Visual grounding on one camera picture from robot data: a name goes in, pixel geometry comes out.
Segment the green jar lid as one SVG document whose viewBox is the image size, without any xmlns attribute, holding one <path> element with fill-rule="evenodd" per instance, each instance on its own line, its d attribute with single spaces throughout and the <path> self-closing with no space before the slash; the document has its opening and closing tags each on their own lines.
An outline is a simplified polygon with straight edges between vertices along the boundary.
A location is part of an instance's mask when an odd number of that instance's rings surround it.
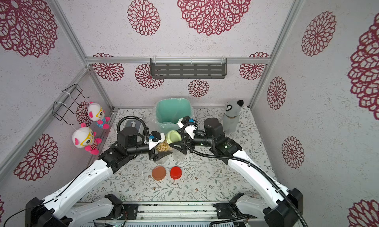
<svg viewBox="0 0 379 227">
<path fill-rule="evenodd" d="M 182 141 L 182 138 L 181 138 L 181 134 L 175 130 L 172 130 L 172 131 L 169 131 L 166 135 L 165 135 L 165 138 L 166 138 L 166 142 L 167 144 L 172 144 L 172 143 L 176 143 L 176 142 L 180 142 Z"/>
</svg>

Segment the brown jar lid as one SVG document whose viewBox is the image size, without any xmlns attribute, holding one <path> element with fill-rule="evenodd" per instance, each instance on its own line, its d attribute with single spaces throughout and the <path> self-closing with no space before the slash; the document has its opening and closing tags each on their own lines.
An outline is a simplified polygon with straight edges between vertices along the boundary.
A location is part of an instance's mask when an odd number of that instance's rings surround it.
<svg viewBox="0 0 379 227">
<path fill-rule="evenodd" d="M 156 166 L 152 170 L 152 177 L 156 181 L 161 181 L 166 177 L 166 169 L 163 166 Z"/>
</svg>

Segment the red jar lid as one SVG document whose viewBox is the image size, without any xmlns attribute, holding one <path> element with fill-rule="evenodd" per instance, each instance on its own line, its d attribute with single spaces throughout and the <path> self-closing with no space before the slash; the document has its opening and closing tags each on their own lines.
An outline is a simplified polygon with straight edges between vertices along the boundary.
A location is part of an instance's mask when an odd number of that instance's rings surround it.
<svg viewBox="0 0 379 227">
<path fill-rule="evenodd" d="M 174 180 L 181 178 L 182 174 L 182 170 L 178 166 L 172 167 L 170 170 L 170 177 Z"/>
</svg>

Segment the red lidded peanut jar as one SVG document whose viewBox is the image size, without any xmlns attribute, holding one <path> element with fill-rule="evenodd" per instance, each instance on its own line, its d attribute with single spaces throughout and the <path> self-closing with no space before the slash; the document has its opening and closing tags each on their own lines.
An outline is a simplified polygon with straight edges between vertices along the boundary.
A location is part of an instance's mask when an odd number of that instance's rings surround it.
<svg viewBox="0 0 379 227">
<path fill-rule="evenodd" d="M 183 153 L 179 152 L 179 151 L 174 151 L 172 153 L 172 158 L 174 161 L 176 162 L 181 162 L 185 159 L 186 155 L 184 155 Z"/>
</svg>

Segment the green lidded peanut jar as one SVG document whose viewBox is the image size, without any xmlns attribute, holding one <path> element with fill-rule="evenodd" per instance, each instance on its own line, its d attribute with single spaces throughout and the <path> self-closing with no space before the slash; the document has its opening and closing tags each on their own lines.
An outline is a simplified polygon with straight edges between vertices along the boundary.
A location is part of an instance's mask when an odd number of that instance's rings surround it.
<svg viewBox="0 0 379 227">
<path fill-rule="evenodd" d="M 156 145 L 155 149 L 158 151 L 158 152 L 171 152 L 172 151 L 172 148 L 170 147 L 170 145 L 167 143 L 166 140 L 164 140 L 163 142 L 159 143 Z"/>
</svg>

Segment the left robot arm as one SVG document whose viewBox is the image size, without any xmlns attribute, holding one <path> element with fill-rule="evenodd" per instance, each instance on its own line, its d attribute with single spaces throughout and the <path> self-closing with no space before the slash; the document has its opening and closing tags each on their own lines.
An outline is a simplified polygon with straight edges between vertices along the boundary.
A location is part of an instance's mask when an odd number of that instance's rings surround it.
<svg viewBox="0 0 379 227">
<path fill-rule="evenodd" d="M 165 140 L 164 133 L 146 130 L 140 134 L 134 127 L 117 131 L 117 141 L 70 183 L 43 200 L 33 198 L 26 204 L 27 227 L 79 227 L 96 218 L 116 212 L 121 214 L 122 202 L 113 194 L 106 195 L 94 204 L 79 208 L 74 205 L 92 188 L 111 177 L 133 158 L 148 154 L 156 159 L 155 146 Z"/>
</svg>

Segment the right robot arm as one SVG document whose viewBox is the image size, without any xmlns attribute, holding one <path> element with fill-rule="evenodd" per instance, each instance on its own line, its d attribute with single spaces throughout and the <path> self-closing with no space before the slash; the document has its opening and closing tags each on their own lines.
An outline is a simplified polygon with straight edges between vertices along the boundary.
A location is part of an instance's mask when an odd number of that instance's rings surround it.
<svg viewBox="0 0 379 227">
<path fill-rule="evenodd" d="M 217 118 L 206 119 L 204 130 L 199 130 L 197 121 L 188 116 L 180 118 L 177 125 L 179 144 L 185 152 L 223 161 L 261 195 L 261 199 L 245 194 L 234 197 L 231 205 L 244 218 L 264 220 L 270 227 L 293 227 L 297 222 L 308 226 L 303 217 L 303 194 L 296 188 L 288 189 L 263 171 L 236 141 L 225 135 Z"/>
</svg>

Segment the grey plush dog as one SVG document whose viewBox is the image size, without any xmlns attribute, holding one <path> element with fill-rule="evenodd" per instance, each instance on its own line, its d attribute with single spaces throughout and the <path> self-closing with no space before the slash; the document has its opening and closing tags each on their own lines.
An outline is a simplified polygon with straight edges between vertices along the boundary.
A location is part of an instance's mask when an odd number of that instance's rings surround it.
<svg viewBox="0 0 379 227">
<path fill-rule="evenodd" d="M 222 122 L 223 129 L 226 134 L 236 131 L 239 123 L 239 114 L 243 106 L 243 100 L 232 100 L 225 104 Z"/>
</svg>

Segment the upper pink white plush doll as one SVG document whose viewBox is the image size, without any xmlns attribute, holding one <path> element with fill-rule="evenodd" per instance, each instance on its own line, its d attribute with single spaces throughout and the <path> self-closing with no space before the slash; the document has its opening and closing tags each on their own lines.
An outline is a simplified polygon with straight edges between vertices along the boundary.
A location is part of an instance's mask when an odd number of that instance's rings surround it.
<svg viewBox="0 0 379 227">
<path fill-rule="evenodd" d="M 98 103 L 90 102 L 87 108 L 87 114 L 89 118 L 96 122 L 96 125 L 102 129 L 109 129 L 110 117 L 106 116 L 104 109 Z"/>
</svg>

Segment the pink white plush doll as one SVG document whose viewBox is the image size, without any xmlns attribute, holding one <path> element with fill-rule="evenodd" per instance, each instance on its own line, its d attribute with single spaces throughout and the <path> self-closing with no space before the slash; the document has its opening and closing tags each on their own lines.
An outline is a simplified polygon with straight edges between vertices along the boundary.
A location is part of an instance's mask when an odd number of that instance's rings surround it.
<svg viewBox="0 0 379 227">
<path fill-rule="evenodd" d="M 85 123 L 81 123 L 81 127 L 73 133 L 72 141 L 75 147 L 85 149 L 92 155 L 98 155 L 98 146 L 102 143 L 102 139 L 96 136 L 97 133 L 95 131 L 87 127 Z"/>
<path fill-rule="evenodd" d="M 106 116 L 104 109 L 98 103 L 90 102 L 87 108 L 87 114 L 89 118 L 96 122 L 96 125 L 102 129 L 109 129 L 110 117 Z"/>
</svg>

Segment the lower pink white plush doll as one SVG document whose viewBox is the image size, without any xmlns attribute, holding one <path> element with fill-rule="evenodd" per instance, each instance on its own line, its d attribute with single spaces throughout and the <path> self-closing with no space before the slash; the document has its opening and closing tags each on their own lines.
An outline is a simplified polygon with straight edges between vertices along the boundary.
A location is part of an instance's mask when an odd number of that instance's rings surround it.
<svg viewBox="0 0 379 227">
<path fill-rule="evenodd" d="M 102 139 L 96 136 L 97 133 L 95 131 L 87 127 L 85 123 L 81 123 L 81 127 L 73 133 L 72 141 L 75 147 L 85 149 L 92 155 L 98 155 L 98 146 L 102 143 Z"/>
</svg>

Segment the aluminium rail frame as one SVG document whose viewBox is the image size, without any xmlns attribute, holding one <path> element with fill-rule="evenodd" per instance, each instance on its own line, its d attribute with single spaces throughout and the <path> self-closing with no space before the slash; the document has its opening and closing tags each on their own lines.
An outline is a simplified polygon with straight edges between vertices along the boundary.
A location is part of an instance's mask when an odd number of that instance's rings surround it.
<svg viewBox="0 0 379 227">
<path fill-rule="evenodd" d="M 105 197 L 79 207 L 74 207 L 75 202 L 69 201 L 67 198 L 62 200 L 53 199 L 45 203 L 45 208 L 48 213 L 57 221 L 55 224 L 58 226 L 79 227 L 90 221 L 104 218 L 108 216 L 113 208 L 110 200 Z M 244 214 L 235 219 L 219 219 L 225 221 L 234 221 L 256 218 L 266 222 L 270 227 L 292 227 L 298 221 L 299 217 L 289 205 L 289 202 L 284 200 L 279 203 L 275 208 L 269 208 L 260 199 L 242 200 L 237 202 L 238 209 Z M 162 215 L 164 218 L 184 218 L 188 216 L 190 219 L 203 218 L 206 211 L 211 211 L 217 214 L 216 208 L 213 204 L 190 204 L 180 203 L 178 205 L 170 205 L 167 203 L 151 204 L 146 206 L 139 206 L 139 211 L 146 213 L 155 211 L 155 215 Z"/>
</svg>

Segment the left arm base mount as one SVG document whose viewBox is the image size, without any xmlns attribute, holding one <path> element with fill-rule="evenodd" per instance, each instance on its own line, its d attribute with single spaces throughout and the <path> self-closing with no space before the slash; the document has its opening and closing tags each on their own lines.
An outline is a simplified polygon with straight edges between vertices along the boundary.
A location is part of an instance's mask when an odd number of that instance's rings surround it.
<svg viewBox="0 0 379 227">
<path fill-rule="evenodd" d="M 138 204 L 123 203 L 114 194 L 105 195 L 105 198 L 111 201 L 113 208 L 110 214 L 101 220 L 136 220 Z"/>
</svg>

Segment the grey wall shelf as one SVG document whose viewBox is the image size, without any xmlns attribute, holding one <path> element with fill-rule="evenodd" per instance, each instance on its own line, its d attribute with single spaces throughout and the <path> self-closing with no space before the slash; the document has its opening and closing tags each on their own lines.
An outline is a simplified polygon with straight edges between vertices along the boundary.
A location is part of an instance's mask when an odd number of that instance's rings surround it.
<svg viewBox="0 0 379 227">
<path fill-rule="evenodd" d="M 224 79 L 227 75 L 227 59 L 218 60 L 150 60 L 153 79 Z"/>
</svg>

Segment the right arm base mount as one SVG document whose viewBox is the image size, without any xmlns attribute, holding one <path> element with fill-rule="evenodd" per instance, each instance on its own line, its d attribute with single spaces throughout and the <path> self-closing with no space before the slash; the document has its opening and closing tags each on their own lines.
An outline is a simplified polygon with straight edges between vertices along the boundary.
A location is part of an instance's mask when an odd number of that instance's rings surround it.
<svg viewBox="0 0 379 227">
<path fill-rule="evenodd" d="M 218 219 L 235 219 L 244 215 L 238 209 L 237 202 L 251 199 L 251 197 L 239 192 L 228 202 L 218 202 L 213 204 L 213 207 L 216 208 Z"/>
</svg>

